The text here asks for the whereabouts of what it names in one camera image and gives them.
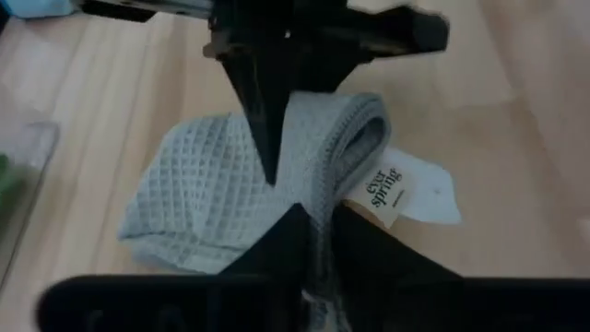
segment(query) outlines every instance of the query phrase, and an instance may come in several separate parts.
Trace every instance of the waffle weave towel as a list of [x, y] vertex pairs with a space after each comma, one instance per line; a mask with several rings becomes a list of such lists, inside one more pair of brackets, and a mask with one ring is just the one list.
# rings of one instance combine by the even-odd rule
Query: waffle weave towel
[[[242, 115], [178, 124], [147, 168], [119, 237], [140, 260], [216, 274], [301, 203], [313, 220], [306, 290], [334, 308], [333, 318], [344, 328], [330, 219], [336, 203], [382, 153], [390, 131], [376, 95], [293, 93], [272, 187]], [[325, 322], [321, 312], [312, 313], [317, 326]]]

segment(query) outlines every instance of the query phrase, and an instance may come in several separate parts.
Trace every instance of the clothing tag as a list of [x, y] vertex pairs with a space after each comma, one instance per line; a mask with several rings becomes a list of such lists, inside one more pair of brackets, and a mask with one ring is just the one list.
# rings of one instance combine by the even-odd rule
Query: clothing tag
[[406, 207], [412, 191], [411, 174], [381, 158], [347, 195], [345, 204], [388, 229]]
[[400, 214], [429, 223], [461, 222], [451, 174], [397, 148], [385, 149], [345, 204], [386, 229]]

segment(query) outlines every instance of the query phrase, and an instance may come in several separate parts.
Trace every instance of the clear plastic container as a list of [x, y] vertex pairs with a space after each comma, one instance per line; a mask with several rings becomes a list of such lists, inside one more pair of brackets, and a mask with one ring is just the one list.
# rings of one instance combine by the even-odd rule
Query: clear plastic container
[[26, 229], [58, 129], [46, 114], [0, 86], [0, 281]]

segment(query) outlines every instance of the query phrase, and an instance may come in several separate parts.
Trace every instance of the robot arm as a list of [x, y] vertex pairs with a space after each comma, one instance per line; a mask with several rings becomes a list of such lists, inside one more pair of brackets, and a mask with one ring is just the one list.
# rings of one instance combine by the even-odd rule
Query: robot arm
[[293, 90], [334, 92], [375, 58], [444, 51], [441, 16], [399, 6], [370, 14], [346, 0], [78, 0], [89, 14], [145, 22], [158, 11], [207, 19], [204, 56], [219, 61], [248, 119], [266, 180], [276, 182]]

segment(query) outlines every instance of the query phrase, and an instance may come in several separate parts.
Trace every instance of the wood grain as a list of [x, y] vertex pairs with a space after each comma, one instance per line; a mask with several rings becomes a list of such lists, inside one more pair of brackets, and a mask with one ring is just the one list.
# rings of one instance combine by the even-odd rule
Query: wood grain
[[[453, 22], [448, 52], [366, 65], [341, 91], [383, 95], [391, 143], [449, 170], [464, 222], [401, 219], [395, 235], [465, 275], [590, 277], [589, 5], [416, 2]], [[0, 295], [0, 330], [33, 330], [36, 298], [59, 279], [163, 272], [133, 262], [115, 235], [161, 137], [240, 109], [201, 55], [207, 40], [206, 22], [163, 14], [9, 22], [0, 81], [62, 138]]]

